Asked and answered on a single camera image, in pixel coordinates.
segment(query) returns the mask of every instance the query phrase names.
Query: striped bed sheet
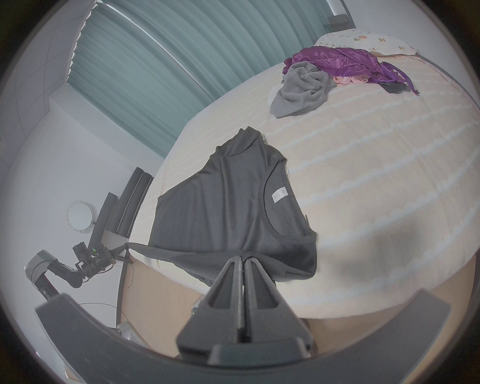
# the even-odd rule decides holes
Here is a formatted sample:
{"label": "striped bed sheet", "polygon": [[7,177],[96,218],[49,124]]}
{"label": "striped bed sheet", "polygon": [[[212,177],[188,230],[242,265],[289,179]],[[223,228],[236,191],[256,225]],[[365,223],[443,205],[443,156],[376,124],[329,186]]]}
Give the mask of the striped bed sheet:
{"label": "striped bed sheet", "polygon": [[[384,60],[412,92],[338,86],[301,116],[275,119],[278,64],[198,113],[154,178],[130,241],[148,243],[158,196],[199,171],[217,145],[251,126],[288,159],[298,203],[318,234],[318,269],[278,283],[299,317],[333,318],[407,301],[457,272],[480,244],[480,113],[455,82],[418,57]],[[133,256],[201,293],[176,266]]]}

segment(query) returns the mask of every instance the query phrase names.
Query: teal curtain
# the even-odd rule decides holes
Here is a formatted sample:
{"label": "teal curtain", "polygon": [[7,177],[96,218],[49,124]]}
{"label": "teal curtain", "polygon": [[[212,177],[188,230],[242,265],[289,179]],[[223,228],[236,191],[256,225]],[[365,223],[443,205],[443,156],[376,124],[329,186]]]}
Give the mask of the teal curtain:
{"label": "teal curtain", "polygon": [[326,0],[103,0],[68,83],[165,157],[195,114],[321,35]]}

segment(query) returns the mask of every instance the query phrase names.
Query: pile of clothes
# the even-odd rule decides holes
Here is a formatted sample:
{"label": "pile of clothes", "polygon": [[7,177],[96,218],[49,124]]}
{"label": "pile of clothes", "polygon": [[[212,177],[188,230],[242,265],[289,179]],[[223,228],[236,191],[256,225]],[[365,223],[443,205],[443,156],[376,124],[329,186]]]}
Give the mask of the pile of clothes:
{"label": "pile of clothes", "polygon": [[276,118],[318,108],[337,84],[373,83],[388,93],[411,90],[420,94],[399,68],[379,62],[364,49],[304,48],[284,64],[284,84],[270,106],[270,113]]}

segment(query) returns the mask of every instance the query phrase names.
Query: clothing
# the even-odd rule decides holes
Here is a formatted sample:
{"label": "clothing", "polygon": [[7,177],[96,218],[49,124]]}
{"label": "clothing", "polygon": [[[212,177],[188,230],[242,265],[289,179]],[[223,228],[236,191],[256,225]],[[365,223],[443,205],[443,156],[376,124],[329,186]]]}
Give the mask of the clothing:
{"label": "clothing", "polygon": [[379,62],[375,56],[364,49],[323,46],[304,48],[291,58],[285,59],[283,73],[287,73],[292,64],[301,61],[316,65],[330,76],[368,75],[369,83],[404,83],[406,81],[410,89],[415,94],[419,94],[410,78],[400,69],[385,61]]}
{"label": "clothing", "polygon": [[276,281],[316,270],[316,233],[293,195],[286,159],[251,127],[217,147],[203,167],[158,198],[143,255],[211,285],[235,255],[257,257]]}
{"label": "clothing", "polygon": [[368,75],[358,75],[358,76],[334,76],[333,81],[338,85],[348,85],[348,84],[360,84],[368,82],[370,77]]}
{"label": "clothing", "polygon": [[318,108],[327,100],[327,93],[336,85],[331,77],[317,66],[299,62],[283,75],[283,87],[270,105],[270,113],[277,119],[292,113]]}
{"label": "clothing", "polygon": [[388,93],[402,93],[403,91],[410,92],[410,88],[405,83],[378,83]]}

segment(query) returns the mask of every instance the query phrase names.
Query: dark gray t-shirt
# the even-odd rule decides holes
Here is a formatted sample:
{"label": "dark gray t-shirt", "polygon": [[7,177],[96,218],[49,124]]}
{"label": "dark gray t-shirt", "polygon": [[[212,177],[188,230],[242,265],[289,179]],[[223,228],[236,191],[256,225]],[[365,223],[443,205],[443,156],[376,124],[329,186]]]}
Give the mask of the dark gray t-shirt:
{"label": "dark gray t-shirt", "polygon": [[316,233],[293,195],[285,163],[260,132],[240,129],[202,170],[158,198],[149,246],[159,251],[135,250],[209,285],[235,251],[257,257],[276,281],[313,276]]}

